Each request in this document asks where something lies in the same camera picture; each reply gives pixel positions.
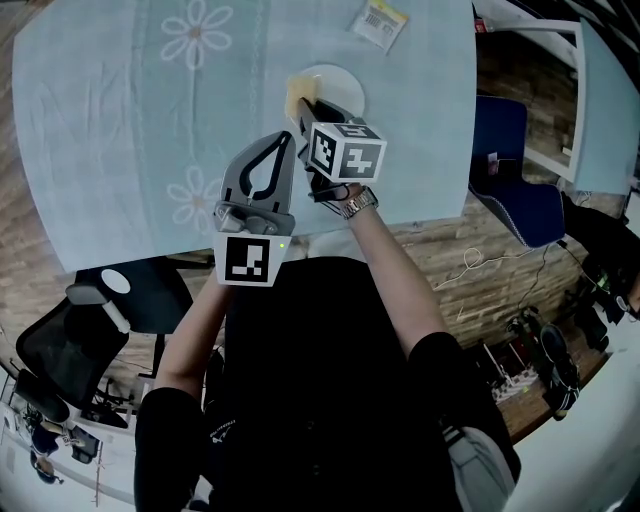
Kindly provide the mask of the white plate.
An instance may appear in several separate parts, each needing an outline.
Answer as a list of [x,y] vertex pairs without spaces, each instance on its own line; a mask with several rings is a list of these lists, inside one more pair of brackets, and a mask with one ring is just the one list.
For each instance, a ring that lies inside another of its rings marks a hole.
[[349,71],[336,65],[319,64],[292,75],[318,75],[321,88],[317,99],[338,105],[362,117],[365,111],[365,93],[360,82]]

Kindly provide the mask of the grey shoulder bag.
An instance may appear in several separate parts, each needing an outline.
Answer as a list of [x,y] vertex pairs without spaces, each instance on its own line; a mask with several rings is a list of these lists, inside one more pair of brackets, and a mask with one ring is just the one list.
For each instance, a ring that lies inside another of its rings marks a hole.
[[502,512],[515,480],[498,445],[481,430],[443,429],[463,512]]

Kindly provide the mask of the black striped backpack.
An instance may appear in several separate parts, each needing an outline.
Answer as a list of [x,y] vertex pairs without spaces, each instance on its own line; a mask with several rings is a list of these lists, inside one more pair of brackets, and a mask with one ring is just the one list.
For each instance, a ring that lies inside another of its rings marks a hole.
[[562,332],[553,324],[546,324],[539,337],[544,364],[538,374],[545,386],[543,398],[552,417],[562,421],[580,394],[580,376]]

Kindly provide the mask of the person's left forearm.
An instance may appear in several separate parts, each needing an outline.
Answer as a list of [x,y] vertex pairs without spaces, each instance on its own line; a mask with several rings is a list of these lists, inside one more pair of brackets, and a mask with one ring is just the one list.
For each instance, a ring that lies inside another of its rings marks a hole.
[[200,400],[214,344],[233,289],[211,273],[163,351],[154,388],[181,390]]

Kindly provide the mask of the blue chair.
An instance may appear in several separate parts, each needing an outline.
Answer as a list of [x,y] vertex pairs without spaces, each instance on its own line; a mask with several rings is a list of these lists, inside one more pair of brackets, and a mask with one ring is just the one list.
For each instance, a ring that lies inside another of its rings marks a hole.
[[[475,127],[468,188],[527,248],[552,244],[565,235],[560,192],[552,184],[523,177],[527,109],[500,97],[476,98]],[[500,179],[487,172],[487,155],[519,161],[521,175]]]

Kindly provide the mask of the clear packet with yellow label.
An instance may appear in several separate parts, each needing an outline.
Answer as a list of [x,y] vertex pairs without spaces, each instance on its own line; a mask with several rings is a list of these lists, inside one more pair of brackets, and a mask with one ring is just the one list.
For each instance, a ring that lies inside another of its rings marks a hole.
[[385,0],[366,0],[355,15],[350,31],[388,54],[408,20],[406,14]]

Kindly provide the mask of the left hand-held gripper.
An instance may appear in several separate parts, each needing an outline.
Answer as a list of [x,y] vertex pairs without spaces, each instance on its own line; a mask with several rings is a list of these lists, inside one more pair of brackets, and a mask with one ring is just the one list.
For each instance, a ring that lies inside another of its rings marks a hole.
[[[217,280],[224,285],[271,287],[295,227],[289,211],[296,161],[292,134],[280,131],[247,146],[227,167],[214,209]],[[256,187],[251,174],[267,173]],[[258,207],[249,206],[251,202]]]

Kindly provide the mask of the light blue topped white table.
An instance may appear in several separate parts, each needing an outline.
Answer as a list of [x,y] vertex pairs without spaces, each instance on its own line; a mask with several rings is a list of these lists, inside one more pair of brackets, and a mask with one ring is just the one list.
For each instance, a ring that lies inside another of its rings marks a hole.
[[577,72],[569,163],[527,146],[524,156],[581,191],[625,195],[640,141],[640,92],[588,21],[537,19],[508,0],[473,0],[490,32],[515,31]]

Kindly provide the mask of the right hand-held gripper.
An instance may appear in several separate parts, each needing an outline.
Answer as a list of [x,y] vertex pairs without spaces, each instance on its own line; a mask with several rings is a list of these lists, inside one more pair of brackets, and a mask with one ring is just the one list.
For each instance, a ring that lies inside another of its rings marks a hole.
[[314,201],[341,201],[348,184],[377,181],[387,141],[362,117],[322,99],[300,98],[298,118],[306,143],[301,161]]

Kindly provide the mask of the yellow sponge piece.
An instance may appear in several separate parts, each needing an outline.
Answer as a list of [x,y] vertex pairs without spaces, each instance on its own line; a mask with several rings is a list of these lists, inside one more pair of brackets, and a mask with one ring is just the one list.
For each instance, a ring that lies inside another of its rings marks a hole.
[[287,80],[287,96],[285,104],[286,116],[295,121],[299,117],[298,102],[301,99],[315,104],[321,88],[321,80],[318,75],[295,75]]

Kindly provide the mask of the silver wristwatch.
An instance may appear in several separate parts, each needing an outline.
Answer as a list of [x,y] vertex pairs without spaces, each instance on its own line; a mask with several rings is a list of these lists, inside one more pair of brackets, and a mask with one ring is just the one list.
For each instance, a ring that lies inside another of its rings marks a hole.
[[339,210],[342,217],[345,220],[349,220],[354,217],[360,211],[372,207],[377,209],[379,205],[379,201],[375,193],[368,187],[360,196],[354,198],[353,200],[347,202],[346,204],[342,204],[340,201]]

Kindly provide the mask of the person's black shirt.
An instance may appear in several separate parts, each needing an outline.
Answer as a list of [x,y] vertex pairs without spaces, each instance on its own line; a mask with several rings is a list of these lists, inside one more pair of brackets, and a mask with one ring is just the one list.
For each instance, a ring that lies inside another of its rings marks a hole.
[[521,463],[473,362],[448,333],[404,353],[367,266],[282,266],[236,291],[206,399],[160,388],[136,428],[137,512],[462,512],[443,431],[474,428]]

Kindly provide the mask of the light blue flowered tablecloth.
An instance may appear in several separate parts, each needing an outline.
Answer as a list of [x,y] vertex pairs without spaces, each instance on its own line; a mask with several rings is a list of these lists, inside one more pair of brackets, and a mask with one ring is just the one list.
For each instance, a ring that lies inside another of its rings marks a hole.
[[53,0],[14,41],[19,149],[68,271],[205,249],[230,160],[292,130],[287,81],[350,72],[388,146],[389,224],[457,217],[467,195],[471,0],[388,0],[389,50],[353,32],[366,0]]

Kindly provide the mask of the black office chair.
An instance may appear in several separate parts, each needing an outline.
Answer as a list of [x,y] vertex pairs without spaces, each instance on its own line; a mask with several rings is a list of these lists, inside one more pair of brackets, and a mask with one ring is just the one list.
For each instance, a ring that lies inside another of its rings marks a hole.
[[72,414],[126,428],[103,376],[131,334],[156,338],[154,357],[192,304],[177,267],[166,257],[81,270],[64,299],[28,327],[16,344],[24,364],[15,391],[51,422]]

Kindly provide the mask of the person's right forearm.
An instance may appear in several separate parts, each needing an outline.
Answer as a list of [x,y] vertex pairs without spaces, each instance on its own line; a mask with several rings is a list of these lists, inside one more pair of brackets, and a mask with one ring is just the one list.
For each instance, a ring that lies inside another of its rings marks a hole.
[[431,285],[374,207],[360,210],[348,224],[402,350],[409,356],[423,338],[447,330]]

